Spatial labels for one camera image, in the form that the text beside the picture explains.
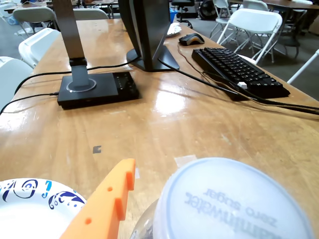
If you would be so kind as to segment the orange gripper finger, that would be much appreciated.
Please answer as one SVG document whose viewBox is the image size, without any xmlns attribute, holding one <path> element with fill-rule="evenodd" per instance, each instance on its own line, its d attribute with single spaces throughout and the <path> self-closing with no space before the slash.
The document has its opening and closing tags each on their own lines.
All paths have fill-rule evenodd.
<svg viewBox="0 0 319 239">
<path fill-rule="evenodd" d="M 136 161 L 123 159 L 107 174 L 69 224 L 62 239 L 116 239 L 134 190 Z"/>
</svg>

